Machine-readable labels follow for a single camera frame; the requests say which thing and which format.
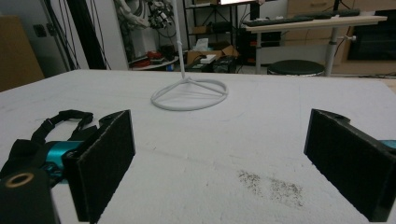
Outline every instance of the cardboard box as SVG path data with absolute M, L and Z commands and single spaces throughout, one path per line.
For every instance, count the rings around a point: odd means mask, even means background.
M 195 60 L 198 60 L 200 58 L 199 57 L 200 55 L 214 54 L 216 55 L 216 60 L 223 55 L 233 55 L 234 57 L 238 57 L 239 55 L 238 51 L 228 41 L 212 43 L 209 44 L 209 47 L 213 48 L 213 50 L 207 50 L 207 51 L 189 50 L 187 52 L 187 64 L 191 64 Z
M 218 4 L 218 0 L 195 0 L 194 3 L 196 5 L 204 4 L 204 3 L 210 3 L 211 5 L 217 5 Z
M 210 26 L 195 26 L 192 28 L 192 33 L 194 35 L 210 34 L 211 28 Z

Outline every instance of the black strap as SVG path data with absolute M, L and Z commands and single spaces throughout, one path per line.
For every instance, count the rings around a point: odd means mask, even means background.
M 92 122 L 93 113 L 82 112 L 78 110 L 61 111 L 57 116 L 44 120 L 41 126 L 33 133 L 31 139 L 32 142 L 44 145 L 46 143 L 47 135 L 55 128 L 55 125 L 68 119 L 81 119 L 77 125 L 77 128 L 72 133 L 73 136 L 77 134 L 85 125 Z

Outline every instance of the black stool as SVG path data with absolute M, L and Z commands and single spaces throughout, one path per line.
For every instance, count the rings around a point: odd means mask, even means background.
M 269 75 L 293 75 L 316 77 L 324 74 L 324 66 L 320 63 L 305 60 L 286 60 L 268 66 Z

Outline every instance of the table leg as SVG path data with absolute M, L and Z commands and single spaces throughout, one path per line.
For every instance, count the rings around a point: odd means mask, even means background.
M 257 33 L 257 44 L 256 44 L 256 74 L 261 73 L 262 68 L 262 34 Z
M 332 38 L 329 42 L 329 46 L 326 51 L 326 68 L 325 68 L 325 76 L 328 77 L 332 73 L 332 64 L 334 62 L 334 54 L 337 50 L 337 36 L 338 36 L 338 27 L 332 28 Z

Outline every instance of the desk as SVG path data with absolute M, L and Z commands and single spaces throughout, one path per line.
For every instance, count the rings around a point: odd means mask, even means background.
M 260 73 L 261 70 L 261 33 L 288 31 L 288 30 L 303 30 L 303 29 L 318 29 L 318 28 L 332 28 L 332 37 L 329 42 L 329 47 L 326 52 L 326 68 L 325 75 L 329 76 L 332 73 L 332 63 L 337 45 L 338 28 L 343 26 L 359 26 L 359 25 L 370 25 L 377 24 L 379 21 L 385 21 L 387 17 L 379 16 L 357 16 L 357 17 L 343 17 L 343 18 L 332 18 L 329 20 L 313 20 L 313 21 L 302 21 L 295 23 L 285 23 L 268 26 L 255 26 L 248 27 L 247 31 L 253 34 L 257 34 L 257 47 L 256 47 L 256 74 Z
M 0 166 L 17 138 L 78 109 L 98 119 L 131 109 L 136 156 L 99 223 L 368 223 L 304 154 L 311 108 L 339 113 L 377 139 L 396 136 L 396 95 L 382 82 L 329 77 L 189 74 L 230 88 L 190 112 L 150 103 L 180 73 L 77 70 L 0 93 Z M 47 140 L 64 140 L 76 123 Z M 62 223 L 78 223 L 66 185 Z M 396 208 L 388 223 L 396 223 Z

